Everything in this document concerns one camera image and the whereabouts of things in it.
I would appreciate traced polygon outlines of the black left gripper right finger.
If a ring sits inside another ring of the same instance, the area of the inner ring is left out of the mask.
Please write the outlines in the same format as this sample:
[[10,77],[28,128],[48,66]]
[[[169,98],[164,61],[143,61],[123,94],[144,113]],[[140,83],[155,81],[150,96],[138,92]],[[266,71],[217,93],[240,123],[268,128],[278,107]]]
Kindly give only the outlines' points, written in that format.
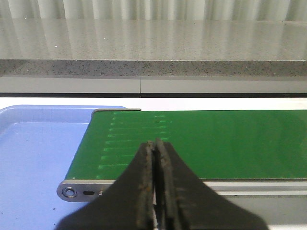
[[155,141],[156,215],[160,230],[266,230],[265,221],[201,181],[169,142]]

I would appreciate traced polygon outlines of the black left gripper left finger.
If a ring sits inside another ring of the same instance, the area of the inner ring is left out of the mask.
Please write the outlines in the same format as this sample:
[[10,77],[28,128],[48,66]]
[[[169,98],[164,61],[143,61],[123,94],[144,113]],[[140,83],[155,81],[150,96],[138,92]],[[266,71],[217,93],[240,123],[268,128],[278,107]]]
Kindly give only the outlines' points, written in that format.
[[64,217],[58,230],[154,229],[153,152],[142,143],[122,175],[98,198]]

